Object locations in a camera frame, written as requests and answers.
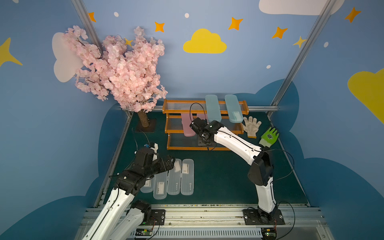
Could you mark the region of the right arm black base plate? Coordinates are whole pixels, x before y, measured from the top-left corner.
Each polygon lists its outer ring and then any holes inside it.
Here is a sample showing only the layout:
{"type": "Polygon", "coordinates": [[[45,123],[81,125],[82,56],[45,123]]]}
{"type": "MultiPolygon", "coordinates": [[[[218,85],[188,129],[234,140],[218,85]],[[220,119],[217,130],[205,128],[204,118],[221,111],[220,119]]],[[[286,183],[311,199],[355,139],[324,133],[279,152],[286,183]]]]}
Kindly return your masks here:
{"type": "Polygon", "coordinates": [[[266,213],[259,209],[248,208],[243,209],[243,218],[245,224],[248,225],[285,225],[282,212],[278,209],[271,213],[266,213]]]}

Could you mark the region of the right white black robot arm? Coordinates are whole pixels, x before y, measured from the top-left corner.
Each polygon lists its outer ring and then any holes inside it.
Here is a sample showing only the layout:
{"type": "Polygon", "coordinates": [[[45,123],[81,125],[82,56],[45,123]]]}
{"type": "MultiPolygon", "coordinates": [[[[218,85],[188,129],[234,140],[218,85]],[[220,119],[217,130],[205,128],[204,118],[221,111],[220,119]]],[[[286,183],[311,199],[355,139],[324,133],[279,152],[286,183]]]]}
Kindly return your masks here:
{"type": "Polygon", "coordinates": [[[268,153],[270,148],[247,142],[217,121],[208,123],[206,120],[196,118],[191,122],[190,128],[207,146],[222,145],[250,165],[248,178],[256,186],[258,213],[261,217],[271,219],[278,206],[273,187],[274,161],[268,153]]]}

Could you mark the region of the blue pencil case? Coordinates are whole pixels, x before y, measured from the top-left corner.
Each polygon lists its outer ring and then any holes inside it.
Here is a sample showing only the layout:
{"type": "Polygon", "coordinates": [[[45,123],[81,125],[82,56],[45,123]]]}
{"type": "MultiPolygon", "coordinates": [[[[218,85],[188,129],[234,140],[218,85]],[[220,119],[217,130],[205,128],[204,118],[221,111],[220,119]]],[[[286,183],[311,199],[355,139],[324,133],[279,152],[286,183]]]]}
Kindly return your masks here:
{"type": "Polygon", "coordinates": [[[239,124],[244,120],[242,109],[235,95],[225,95],[225,102],[231,123],[239,124]]]}
{"type": "Polygon", "coordinates": [[[218,97],[216,95],[206,95],[205,101],[206,101],[208,121],[221,122],[222,115],[221,115],[218,97]]]}

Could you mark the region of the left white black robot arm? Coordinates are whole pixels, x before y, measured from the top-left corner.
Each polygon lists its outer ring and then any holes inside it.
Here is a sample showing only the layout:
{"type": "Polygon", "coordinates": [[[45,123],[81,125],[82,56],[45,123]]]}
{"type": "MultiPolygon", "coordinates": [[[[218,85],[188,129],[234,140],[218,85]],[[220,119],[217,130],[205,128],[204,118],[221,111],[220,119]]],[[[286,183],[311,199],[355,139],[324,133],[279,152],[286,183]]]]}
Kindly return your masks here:
{"type": "Polygon", "coordinates": [[[152,206],[134,198],[151,177],[166,173],[175,166],[176,159],[159,157],[158,144],[151,143],[138,149],[130,165],[116,180],[110,197],[84,240],[126,240],[142,223],[151,219],[152,206]]]}

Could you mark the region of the pink pencil case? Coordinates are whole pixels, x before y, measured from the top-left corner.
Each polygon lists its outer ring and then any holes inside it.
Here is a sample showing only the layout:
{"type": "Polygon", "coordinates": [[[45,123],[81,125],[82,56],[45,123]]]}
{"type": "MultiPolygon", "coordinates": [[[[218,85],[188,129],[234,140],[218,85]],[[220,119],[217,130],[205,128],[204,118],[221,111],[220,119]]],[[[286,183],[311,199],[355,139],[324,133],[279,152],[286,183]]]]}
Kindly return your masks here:
{"type": "Polygon", "coordinates": [[[203,120],[203,121],[206,121],[206,122],[208,121],[208,120],[207,120],[207,116],[206,116],[206,114],[200,114],[200,113],[199,113],[199,114],[196,115],[196,117],[197,117],[197,118],[200,118],[200,119],[203,120]]]}
{"type": "Polygon", "coordinates": [[[194,130],[190,127],[190,124],[193,120],[193,115],[188,113],[181,113],[182,118],[182,127],[183,127],[183,133],[185,137],[193,137],[196,135],[194,130]]]}

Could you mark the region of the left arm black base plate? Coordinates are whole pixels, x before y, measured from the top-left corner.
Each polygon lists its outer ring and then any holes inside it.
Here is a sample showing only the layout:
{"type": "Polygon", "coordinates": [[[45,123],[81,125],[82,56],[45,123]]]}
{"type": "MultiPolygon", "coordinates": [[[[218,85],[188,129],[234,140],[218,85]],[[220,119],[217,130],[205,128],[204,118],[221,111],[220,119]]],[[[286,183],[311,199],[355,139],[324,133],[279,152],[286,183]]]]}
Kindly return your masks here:
{"type": "Polygon", "coordinates": [[[166,210],[151,210],[144,214],[141,226],[163,226],[165,224],[166,210]]]}

